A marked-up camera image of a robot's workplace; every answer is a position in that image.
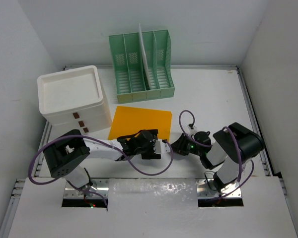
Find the orange paper folder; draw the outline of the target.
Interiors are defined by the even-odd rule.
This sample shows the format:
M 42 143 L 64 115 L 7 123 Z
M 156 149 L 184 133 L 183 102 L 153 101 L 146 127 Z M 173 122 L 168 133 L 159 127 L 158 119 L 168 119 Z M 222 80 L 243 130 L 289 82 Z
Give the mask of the orange paper folder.
M 118 106 L 115 111 L 108 139 L 130 135 L 145 129 L 157 129 L 159 139 L 169 139 L 172 113 L 144 108 Z

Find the clear mesh document pouch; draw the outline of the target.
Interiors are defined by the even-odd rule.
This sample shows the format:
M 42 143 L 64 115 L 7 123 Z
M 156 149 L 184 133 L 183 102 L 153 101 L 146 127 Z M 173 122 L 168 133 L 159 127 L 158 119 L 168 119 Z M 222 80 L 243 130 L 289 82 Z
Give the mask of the clear mesh document pouch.
M 144 39 L 143 39 L 143 34 L 142 34 L 142 28 L 141 24 L 139 23 L 139 40 L 140 40 L 140 45 L 141 45 L 141 51 L 142 51 L 142 59 L 143 59 L 143 65 L 146 73 L 146 78 L 147 82 L 149 85 L 149 89 L 151 90 L 151 84 L 149 80 L 149 68 L 148 68 L 148 62 L 147 62 L 147 56 L 146 56 L 146 51 L 145 51 L 145 45 L 144 45 Z

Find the white plastic drawer unit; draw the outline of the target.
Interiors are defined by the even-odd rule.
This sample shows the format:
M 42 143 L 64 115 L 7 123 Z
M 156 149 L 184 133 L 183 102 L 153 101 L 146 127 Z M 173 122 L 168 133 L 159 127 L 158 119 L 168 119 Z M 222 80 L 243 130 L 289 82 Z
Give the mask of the white plastic drawer unit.
M 41 75 L 37 79 L 39 111 L 63 135 L 111 127 L 108 100 L 94 65 Z

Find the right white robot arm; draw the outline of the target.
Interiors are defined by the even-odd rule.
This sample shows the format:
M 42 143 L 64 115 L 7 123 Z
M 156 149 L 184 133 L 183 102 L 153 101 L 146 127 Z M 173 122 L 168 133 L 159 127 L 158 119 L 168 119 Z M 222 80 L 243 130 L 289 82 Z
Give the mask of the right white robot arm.
M 243 165 L 265 149 L 263 138 L 241 124 L 234 122 L 213 134 L 197 131 L 189 125 L 190 133 L 182 133 L 171 144 L 179 155 L 197 155 L 205 169 L 218 170 L 213 175 L 213 187 L 218 192 L 227 185 L 239 182 Z

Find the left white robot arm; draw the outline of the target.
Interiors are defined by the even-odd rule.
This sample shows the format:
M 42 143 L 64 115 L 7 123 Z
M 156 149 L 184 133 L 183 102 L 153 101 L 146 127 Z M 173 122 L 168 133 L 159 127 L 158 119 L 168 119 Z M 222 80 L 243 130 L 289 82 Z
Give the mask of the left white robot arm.
M 157 129 L 140 130 L 113 140 L 95 141 L 73 129 L 45 148 L 43 154 L 52 178 L 63 178 L 75 187 L 83 188 L 93 184 L 88 172 L 80 165 L 83 160 L 125 161 L 136 155 L 141 155 L 144 160 L 160 159 L 164 149 L 157 134 Z

